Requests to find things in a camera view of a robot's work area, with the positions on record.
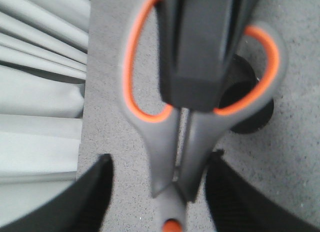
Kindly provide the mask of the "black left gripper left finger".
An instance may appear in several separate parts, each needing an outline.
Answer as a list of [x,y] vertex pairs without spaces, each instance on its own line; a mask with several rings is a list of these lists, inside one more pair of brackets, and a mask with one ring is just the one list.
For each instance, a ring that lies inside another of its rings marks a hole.
[[113,189],[113,159],[102,154],[60,195],[1,231],[99,231]]

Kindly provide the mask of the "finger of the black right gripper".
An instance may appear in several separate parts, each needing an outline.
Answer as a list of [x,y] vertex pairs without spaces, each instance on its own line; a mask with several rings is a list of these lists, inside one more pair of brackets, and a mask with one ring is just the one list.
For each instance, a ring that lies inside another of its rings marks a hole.
[[211,111],[259,0],[160,0],[159,91],[177,108]]

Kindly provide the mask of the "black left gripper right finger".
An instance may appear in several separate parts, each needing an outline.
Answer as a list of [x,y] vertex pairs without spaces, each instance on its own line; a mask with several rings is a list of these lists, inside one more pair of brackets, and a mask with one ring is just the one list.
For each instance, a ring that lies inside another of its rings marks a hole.
[[211,153],[205,176],[205,198],[216,231],[319,231],[245,181],[223,159]]

